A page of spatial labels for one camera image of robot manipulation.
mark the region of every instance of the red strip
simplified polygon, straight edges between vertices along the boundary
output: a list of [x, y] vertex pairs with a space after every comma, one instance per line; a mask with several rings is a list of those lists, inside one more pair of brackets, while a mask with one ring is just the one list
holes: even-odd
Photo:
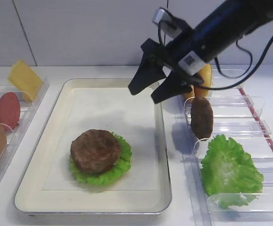
[[[244, 91], [243, 88], [239, 88], [238, 90], [239, 90], [239, 92], [241, 93], [241, 95], [243, 95], [243, 96], [246, 95], [246, 93], [245, 93], [245, 91]], [[255, 111], [254, 107], [251, 106], [249, 103], [248, 103], [248, 108], [250, 109], [250, 112], [252, 113], [254, 119], [255, 119], [256, 121], [260, 121], [259, 116], [256, 115], [256, 111]], [[260, 124], [260, 127], [261, 127], [261, 129], [265, 130], [265, 128], [264, 128], [264, 126], [263, 126], [262, 124]], [[269, 136], [268, 134], [264, 134], [264, 137], [265, 137], [265, 138], [268, 138], [268, 139], [266, 139], [266, 140], [267, 140], [267, 143], [268, 143], [268, 145], [270, 146], [271, 150], [273, 151], [273, 140], [272, 140], [272, 139], [269, 139], [270, 136]]]

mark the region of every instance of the yellow cheese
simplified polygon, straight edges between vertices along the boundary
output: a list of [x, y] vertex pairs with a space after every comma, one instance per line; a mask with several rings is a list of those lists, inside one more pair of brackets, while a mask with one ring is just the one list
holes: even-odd
[[8, 81], [17, 89], [25, 92], [23, 94], [26, 101], [33, 101], [41, 87], [43, 81], [23, 60], [19, 60], [13, 65], [8, 77]]

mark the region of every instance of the countertop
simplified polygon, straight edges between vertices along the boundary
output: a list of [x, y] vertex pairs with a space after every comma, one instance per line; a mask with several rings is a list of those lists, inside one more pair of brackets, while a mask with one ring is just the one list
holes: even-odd
[[[241, 65], [227, 65], [224, 68], [240, 69]], [[0, 183], [0, 226], [194, 226], [190, 194], [187, 186], [188, 173], [185, 173], [181, 149], [185, 140], [180, 127], [174, 126], [180, 118], [179, 99], [173, 97], [162, 103], [166, 144], [169, 155], [169, 169], [172, 182], [173, 200], [169, 209], [155, 216], [78, 216], [78, 217], [31, 217], [16, 211], [13, 206], [13, 194], [24, 170], [38, 135], [51, 111], [53, 103], [64, 82], [72, 78], [132, 78], [137, 67], [33, 67], [41, 76], [45, 76], [50, 87], [32, 121], [21, 145], [19, 146], [3, 180]], [[10, 67], [0, 67], [0, 84], [5, 82]], [[263, 65], [244, 84], [245, 92], [250, 96], [263, 97], [265, 100], [261, 119], [265, 120], [273, 137], [273, 65]], [[237, 225], [269, 225], [270, 222], [242, 222]]]

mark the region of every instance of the cable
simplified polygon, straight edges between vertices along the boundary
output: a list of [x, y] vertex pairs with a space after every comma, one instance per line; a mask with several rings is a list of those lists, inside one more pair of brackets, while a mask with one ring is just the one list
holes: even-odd
[[[164, 44], [162, 42], [162, 39], [161, 39], [161, 34], [160, 34], [160, 31], [161, 31], [161, 23], [166, 23], [166, 21], [159, 21], [158, 23], [158, 40], [159, 40], [159, 44], [161, 45], [161, 49], [163, 50], [163, 53], [164, 53], [164, 57], [167, 58], [167, 60], [169, 61], [169, 66], [171, 66], [176, 72], [178, 73], [182, 73], [182, 74], [186, 74], [188, 76], [190, 76], [189, 74], [187, 74], [178, 64], [174, 63], [172, 61], [172, 59], [169, 57], [165, 47], [164, 47]], [[206, 86], [201, 86], [201, 85], [198, 85], [196, 83], [191, 83], [193, 86], [195, 87], [198, 87], [198, 88], [201, 88], [201, 89], [205, 89], [205, 90], [225, 90], [225, 89], [231, 89], [231, 88], [234, 88], [238, 85], [240, 85], [241, 83], [245, 82], [247, 79], [250, 78], [250, 76], [252, 76], [256, 70], [260, 67], [260, 65], [262, 64], [263, 60], [265, 59], [265, 56], [270, 48], [270, 46], [272, 45], [273, 43], [273, 35], [272, 37], [270, 38], [270, 40], [268, 41], [260, 59], [258, 60], [256, 66], [248, 73], [248, 75], [246, 75], [243, 79], [241, 79], [240, 81], [230, 85], [230, 86], [225, 86], [225, 87], [216, 87], [216, 88], [212, 88], [212, 87], [206, 87]]]
[[252, 53], [251, 53], [249, 50], [247, 50], [247, 49], [241, 47], [241, 46], [239, 45], [239, 43], [238, 43], [239, 40], [240, 40], [240, 39], [238, 39], [238, 40], [236, 41], [236, 46], [237, 46], [237, 48], [240, 49], [240, 50], [243, 51], [243, 52], [246, 52], [246, 53], [249, 55], [249, 57], [250, 57], [249, 66], [248, 66], [248, 68], [246, 69], [246, 71], [245, 71], [242, 75], [231, 77], [231, 76], [229, 76], [229, 75], [224, 74], [224, 73], [221, 71], [221, 68], [220, 68], [220, 65], [219, 65], [218, 58], [217, 58], [217, 57], [214, 58], [214, 61], [215, 61], [215, 64], [216, 64], [216, 67], [217, 67], [218, 72], [219, 72], [223, 77], [228, 78], [228, 79], [238, 79], [238, 78], [241, 78], [243, 75], [245, 75], [245, 74], [250, 70], [250, 68], [251, 68], [251, 66], [252, 66], [252, 64], [253, 64], [253, 55], [252, 55]]

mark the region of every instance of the green lettuce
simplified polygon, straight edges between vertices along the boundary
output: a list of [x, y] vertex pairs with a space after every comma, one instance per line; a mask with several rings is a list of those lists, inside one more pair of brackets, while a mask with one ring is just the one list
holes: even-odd
[[69, 168], [75, 177], [76, 181], [89, 185], [110, 185], [117, 181], [124, 173], [131, 168], [132, 151], [131, 146], [124, 140], [123, 137], [113, 133], [117, 138], [121, 147], [122, 153], [116, 165], [112, 169], [101, 174], [90, 174], [81, 172], [75, 165], [72, 157], [69, 158]]
[[223, 195], [223, 199], [219, 200], [222, 208], [248, 205], [256, 198], [248, 193], [262, 192], [263, 174], [254, 166], [251, 155], [231, 137], [214, 137], [208, 144], [207, 154], [201, 164], [202, 184], [208, 196], [236, 193]]

